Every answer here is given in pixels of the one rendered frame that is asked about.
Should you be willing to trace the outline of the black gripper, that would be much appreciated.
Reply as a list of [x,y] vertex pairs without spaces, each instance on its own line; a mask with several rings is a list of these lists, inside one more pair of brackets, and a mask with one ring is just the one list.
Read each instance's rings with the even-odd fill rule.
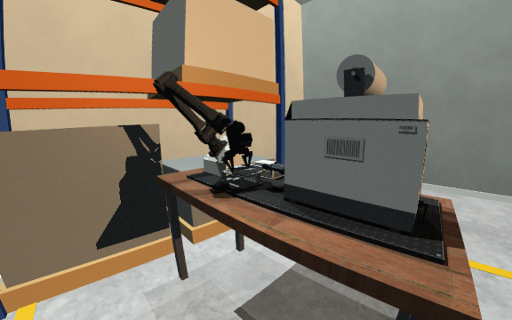
[[[230,147],[229,147],[229,149],[230,149]],[[236,156],[236,154],[239,154],[239,155],[244,154],[242,156],[244,163],[245,163],[246,167],[250,167],[251,160],[252,160],[252,151],[249,151],[248,148],[230,149],[229,151],[224,153],[225,156],[222,157],[222,161],[228,166],[228,168],[231,172],[234,172],[234,157],[233,156]],[[248,163],[247,163],[246,157],[249,157]],[[228,163],[228,160],[231,165]]]

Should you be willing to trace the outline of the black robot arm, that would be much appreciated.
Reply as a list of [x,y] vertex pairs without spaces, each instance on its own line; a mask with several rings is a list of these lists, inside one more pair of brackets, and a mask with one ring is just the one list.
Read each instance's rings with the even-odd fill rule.
[[[165,96],[165,98],[193,125],[196,130],[195,135],[197,138],[200,139],[203,144],[209,146],[209,156],[217,156],[228,142],[230,149],[245,148],[252,145],[252,135],[250,133],[243,133],[245,130],[243,123],[237,122],[237,120],[233,120],[233,123],[231,123],[232,121],[227,115],[223,115],[221,112],[205,105],[197,97],[180,86],[177,81],[178,77],[176,75],[171,71],[165,71],[154,80],[153,85],[157,93],[161,93]],[[197,112],[205,122],[201,120],[192,109]],[[224,133],[223,130],[226,131],[228,140],[233,139],[228,142],[226,140],[217,139],[216,134],[218,133],[221,136],[221,134]]]

